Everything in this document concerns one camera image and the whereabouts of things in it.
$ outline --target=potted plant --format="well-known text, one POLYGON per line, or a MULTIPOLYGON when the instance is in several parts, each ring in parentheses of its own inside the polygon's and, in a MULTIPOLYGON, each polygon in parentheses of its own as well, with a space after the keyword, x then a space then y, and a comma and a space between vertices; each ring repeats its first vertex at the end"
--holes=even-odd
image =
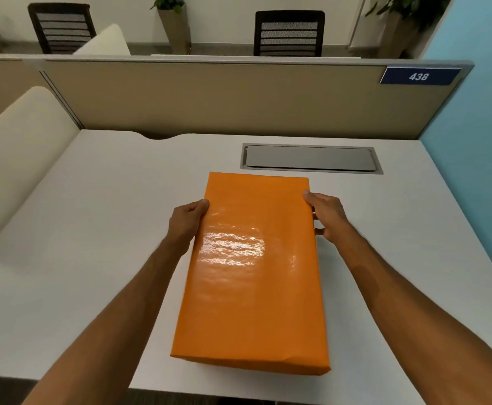
POLYGON ((184 0, 155 0, 150 9, 154 7, 158 9, 173 54, 189 54, 191 36, 184 0))
MULTIPOLYGON (((400 58, 418 40, 418 34, 432 26, 445 13, 451 0, 387 0, 377 15, 388 12, 378 58, 400 58)), ((365 15, 372 14, 377 3, 365 15)))

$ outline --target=white desk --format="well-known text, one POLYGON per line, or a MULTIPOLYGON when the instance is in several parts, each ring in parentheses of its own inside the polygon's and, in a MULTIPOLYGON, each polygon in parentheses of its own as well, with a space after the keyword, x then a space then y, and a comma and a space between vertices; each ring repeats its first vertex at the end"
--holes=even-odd
MULTIPOLYGON (((492 264, 421 142, 81 131, 0 233, 0 376, 40 378, 137 272, 174 206, 209 171, 245 173, 242 143, 373 146, 383 175, 307 176, 341 197, 401 273, 492 347, 492 264)), ((422 404, 336 249, 318 240, 332 371, 269 374, 169 357, 186 279, 178 264, 131 387, 310 404, 422 404)))

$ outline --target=glossy wrapping paper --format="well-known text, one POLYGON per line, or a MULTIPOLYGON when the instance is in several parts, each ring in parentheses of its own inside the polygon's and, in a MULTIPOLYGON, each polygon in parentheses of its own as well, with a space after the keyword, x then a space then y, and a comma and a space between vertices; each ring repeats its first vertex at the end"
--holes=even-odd
POLYGON ((330 371, 305 177, 214 173, 171 356, 289 374, 330 371))

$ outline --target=blue sign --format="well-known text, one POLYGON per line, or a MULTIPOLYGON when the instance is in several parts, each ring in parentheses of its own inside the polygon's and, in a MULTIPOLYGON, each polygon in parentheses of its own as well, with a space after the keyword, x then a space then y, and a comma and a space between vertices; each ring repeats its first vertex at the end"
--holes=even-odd
POLYGON ((461 68, 386 67, 380 84, 450 85, 461 68))

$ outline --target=hand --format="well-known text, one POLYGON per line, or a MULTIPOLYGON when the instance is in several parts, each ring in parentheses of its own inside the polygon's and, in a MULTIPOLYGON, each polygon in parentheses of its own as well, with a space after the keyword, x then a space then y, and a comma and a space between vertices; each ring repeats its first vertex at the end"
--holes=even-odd
POLYGON ((304 190, 303 196, 306 202, 312 205, 315 213, 313 218, 324 225, 322 229, 315 229, 316 234, 323 235, 334 243, 338 232, 349 223, 342 202, 337 197, 311 193, 309 190, 304 190))
POLYGON ((201 217, 209 208, 209 201, 201 199, 196 202, 175 207, 169 219, 169 230, 165 240, 183 255, 190 247, 190 241, 199 229, 201 217))

